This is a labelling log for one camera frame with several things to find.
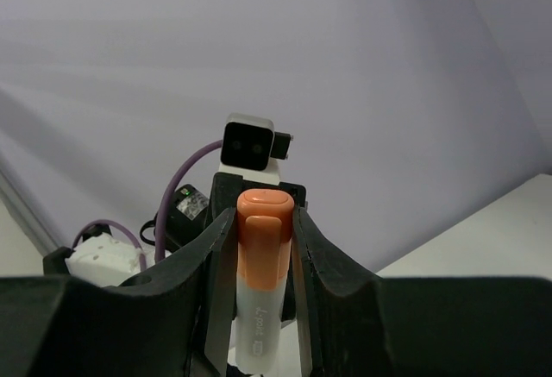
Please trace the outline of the orange tip clear highlighter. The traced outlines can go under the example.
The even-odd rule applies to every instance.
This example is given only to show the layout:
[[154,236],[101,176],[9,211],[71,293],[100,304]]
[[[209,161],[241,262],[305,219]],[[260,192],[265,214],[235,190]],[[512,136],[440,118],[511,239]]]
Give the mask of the orange tip clear highlighter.
[[236,275],[235,362],[244,374],[266,374],[276,361],[285,286],[257,290]]

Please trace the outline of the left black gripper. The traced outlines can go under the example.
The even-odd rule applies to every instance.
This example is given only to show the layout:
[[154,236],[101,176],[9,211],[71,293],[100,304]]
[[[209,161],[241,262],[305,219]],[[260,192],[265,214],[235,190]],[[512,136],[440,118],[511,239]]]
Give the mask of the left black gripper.
[[212,180],[204,232],[213,237],[216,228],[226,223],[223,217],[234,210],[240,239],[290,239],[294,209],[305,202],[302,185],[271,185],[219,172]]

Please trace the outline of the orange highlighter cap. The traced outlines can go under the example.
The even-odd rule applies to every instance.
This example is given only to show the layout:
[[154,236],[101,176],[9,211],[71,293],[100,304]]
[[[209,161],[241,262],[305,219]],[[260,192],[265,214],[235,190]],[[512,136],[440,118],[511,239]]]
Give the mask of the orange highlighter cap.
[[237,273],[253,289],[271,291],[287,275],[291,254],[290,239],[240,239]]

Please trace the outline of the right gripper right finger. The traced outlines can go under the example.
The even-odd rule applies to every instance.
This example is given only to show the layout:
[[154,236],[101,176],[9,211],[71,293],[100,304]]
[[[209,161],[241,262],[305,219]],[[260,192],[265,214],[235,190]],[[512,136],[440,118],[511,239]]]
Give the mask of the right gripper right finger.
[[537,277],[382,278],[293,214],[304,376],[548,376],[551,283]]

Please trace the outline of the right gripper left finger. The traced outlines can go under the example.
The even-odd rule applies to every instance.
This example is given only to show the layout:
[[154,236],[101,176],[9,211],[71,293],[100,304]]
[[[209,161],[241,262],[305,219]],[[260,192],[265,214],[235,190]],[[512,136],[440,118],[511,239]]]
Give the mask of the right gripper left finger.
[[235,211],[223,211],[119,286],[70,275],[2,278],[2,375],[224,376],[235,225]]

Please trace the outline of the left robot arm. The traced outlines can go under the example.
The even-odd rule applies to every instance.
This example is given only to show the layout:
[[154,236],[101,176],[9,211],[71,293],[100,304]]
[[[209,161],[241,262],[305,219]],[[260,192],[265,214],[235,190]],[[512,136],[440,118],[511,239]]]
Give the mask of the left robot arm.
[[[173,194],[166,220],[166,254],[195,240],[223,210],[236,205],[242,192],[255,188],[281,190],[290,194],[296,204],[306,205],[306,189],[302,185],[269,185],[235,174],[216,173],[208,197],[190,184],[182,185]],[[88,223],[70,246],[43,258],[43,273],[71,274],[97,286],[118,286],[154,264],[154,240],[147,239],[144,232],[154,231],[155,222],[152,219],[144,223],[137,235],[106,219]]]

